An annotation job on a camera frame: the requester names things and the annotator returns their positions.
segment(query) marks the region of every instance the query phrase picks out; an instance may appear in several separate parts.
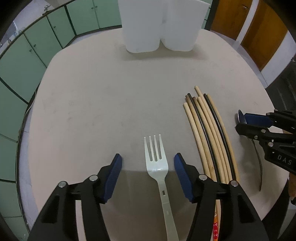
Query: table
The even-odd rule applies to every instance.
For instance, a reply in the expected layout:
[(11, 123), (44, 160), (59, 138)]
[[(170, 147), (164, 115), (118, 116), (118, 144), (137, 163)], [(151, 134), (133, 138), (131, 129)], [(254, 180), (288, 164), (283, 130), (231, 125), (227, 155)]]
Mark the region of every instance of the table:
[[(77, 42), (52, 59), (37, 92), (29, 133), (29, 166), (41, 210), (58, 184), (81, 182), (108, 165), (116, 153), (123, 169), (112, 198), (101, 205), (111, 240), (166, 240), (157, 183), (146, 172), (144, 137), (162, 135), (168, 159), (166, 177), (180, 240), (186, 240), (195, 205), (184, 197), (173, 157), (181, 152), (203, 172), (197, 145), (183, 108), (194, 86), (211, 94), (229, 134), (241, 186), (260, 218), (279, 197), (288, 173), (263, 161), (252, 143), (235, 131), (235, 116), (265, 114), (273, 105), (243, 58), (218, 35), (200, 30), (190, 52), (163, 45), (154, 52), (126, 51), (121, 29)], [(78, 214), (78, 232), (83, 238)]]

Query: white plastic fork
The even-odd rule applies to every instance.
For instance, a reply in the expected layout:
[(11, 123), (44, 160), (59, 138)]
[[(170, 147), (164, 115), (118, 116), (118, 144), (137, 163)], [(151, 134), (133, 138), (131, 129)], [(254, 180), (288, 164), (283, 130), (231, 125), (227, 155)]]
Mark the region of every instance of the white plastic fork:
[(152, 160), (149, 156), (148, 146), (146, 142), (146, 137), (144, 137), (144, 147), (145, 147), (145, 159), (146, 159), (146, 168), (149, 176), (155, 179), (158, 183), (159, 194), (161, 199), (161, 204), (163, 206), (163, 215), (165, 218), (165, 228), (167, 232), (168, 241), (179, 241), (177, 229), (175, 226), (174, 218), (172, 215), (172, 210), (170, 208), (170, 200), (168, 198), (168, 191), (165, 185), (165, 177), (168, 173), (168, 162), (165, 156), (165, 150), (163, 148), (163, 142), (161, 140), (161, 135), (159, 135), (160, 143), (160, 154), (161, 159), (159, 158), (156, 136), (154, 136), (154, 146), (157, 160), (154, 157), (154, 150), (152, 145), (151, 136), (149, 136), (150, 141), (150, 150)]

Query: silver screw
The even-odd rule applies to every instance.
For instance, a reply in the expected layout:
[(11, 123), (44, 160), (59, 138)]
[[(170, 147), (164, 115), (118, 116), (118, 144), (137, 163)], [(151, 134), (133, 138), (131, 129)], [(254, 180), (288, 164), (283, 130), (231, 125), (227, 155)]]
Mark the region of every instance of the silver screw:
[(200, 174), (198, 178), (202, 181), (207, 180), (207, 176), (205, 174)]
[(65, 182), (65, 181), (61, 181), (60, 183), (59, 183), (59, 187), (60, 188), (63, 188), (64, 186), (66, 186), (67, 185), (67, 183)]
[(232, 180), (230, 182), (230, 184), (233, 185), (234, 187), (237, 187), (239, 185), (239, 183), (237, 181), (235, 181), (235, 180)]
[(97, 176), (97, 175), (91, 175), (91, 176), (89, 177), (89, 179), (93, 182), (93, 181), (95, 181), (95, 180), (98, 179), (98, 176)]

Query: fork tine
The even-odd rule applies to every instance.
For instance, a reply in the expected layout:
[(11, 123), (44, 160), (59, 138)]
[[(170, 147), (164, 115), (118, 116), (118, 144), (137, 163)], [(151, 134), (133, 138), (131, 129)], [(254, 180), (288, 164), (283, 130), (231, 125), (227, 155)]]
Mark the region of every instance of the fork tine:
[(155, 161), (151, 136), (149, 136), (149, 141), (150, 141), (150, 150), (151, 150), (152, 161)]
[(165, 149), (163, 147), (163, 141), (161, 139), (161, 135), (159, 134), (159, 147), (160, 147), (160, 154), (161, 154), (161, 159), (165, 158), (166, 159), (166, 156), (165, 156)]
[(147, 142), (146, 142), (146, 137), (144, 137), (144, 148), (145, 148), (145, 159), (146, 159), (146, 162), (147, 161), (151, 161), (150, 160), (150, 156), (149, 156)]
[(159, 153), (158, 153), (158, 147), (157, 147), (157, 141), (156, 141), (156, 136), (154, 135), (154, 146), (155, 146), (155, 152), (156, 152), (156, 157), (157, 160), (159, 161)]

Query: white container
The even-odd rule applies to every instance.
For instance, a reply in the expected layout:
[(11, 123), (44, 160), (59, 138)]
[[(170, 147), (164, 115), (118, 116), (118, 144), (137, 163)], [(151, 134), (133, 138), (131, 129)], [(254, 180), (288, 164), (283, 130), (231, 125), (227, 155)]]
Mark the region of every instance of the white container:
[(123, 40), (132, 53), (157, 50), (162, 24), (162, 0), (118, 0)]
[(165, 5), (161, 41), (171, 50), (192, 50), (210, 5), (199, 0), (165, 0)]

